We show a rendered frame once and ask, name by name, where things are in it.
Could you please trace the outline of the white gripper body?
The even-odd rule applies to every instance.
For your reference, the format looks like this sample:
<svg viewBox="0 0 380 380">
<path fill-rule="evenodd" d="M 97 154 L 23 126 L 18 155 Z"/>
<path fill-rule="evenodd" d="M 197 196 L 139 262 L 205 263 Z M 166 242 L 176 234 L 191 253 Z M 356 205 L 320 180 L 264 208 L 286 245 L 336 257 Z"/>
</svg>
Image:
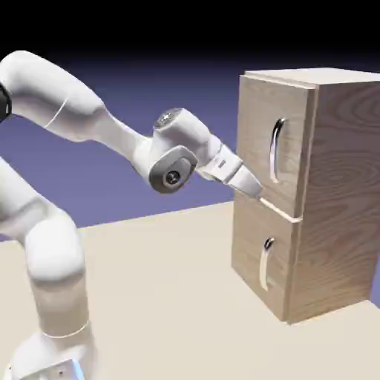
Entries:
<svg viewBox="0 0 380 380">
<path fill-rule="evenodd" d="M 239 167 L 226 184 L 251 198 L 259 198 L 263 191 L 260 181 L 244 164 Z"/>
</svg>

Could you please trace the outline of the light wood cabinet door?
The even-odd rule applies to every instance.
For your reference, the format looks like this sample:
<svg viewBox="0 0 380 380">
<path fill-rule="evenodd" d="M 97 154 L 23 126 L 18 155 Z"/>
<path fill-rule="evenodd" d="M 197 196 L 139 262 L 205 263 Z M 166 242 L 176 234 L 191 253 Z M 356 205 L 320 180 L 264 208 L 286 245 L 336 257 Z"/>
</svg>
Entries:
<svg viewBox="0 0 380 380">
<path fill-rule="evenodd" d="M 233 210 L 232 267 L 281 321 L 288 319 L 296 243 L 300 222 L 292 223 L 247 196 L 236 194 Z M 269 251 L 265 291 L 259 281 L 260 256 L 267 238 Z"/>
<path fill-rule="evenodd" d="M 237 152 L 263 186 L 262 196 L 292 218 L 302 215 L 307 155 L 315 111 L 315 86 L 244 74 L 240 77 Z M 276 121 L 278 179 L 269 176 L 269 147 Z"/>
</svg>

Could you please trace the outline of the light wood cabinet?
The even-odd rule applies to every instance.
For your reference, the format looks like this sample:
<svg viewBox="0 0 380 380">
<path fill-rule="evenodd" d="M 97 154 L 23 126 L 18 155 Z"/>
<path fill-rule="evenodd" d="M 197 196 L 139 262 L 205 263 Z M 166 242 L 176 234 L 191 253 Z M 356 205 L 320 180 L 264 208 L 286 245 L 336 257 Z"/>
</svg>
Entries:
<svg viewBox="0 0 380 380">
<path fill-rule="evenodd" d="M 380 255 L 380 73 L 338 68 L 247 71 L 315 86 L 288 319 L 370 297 Z"/>
</svg>

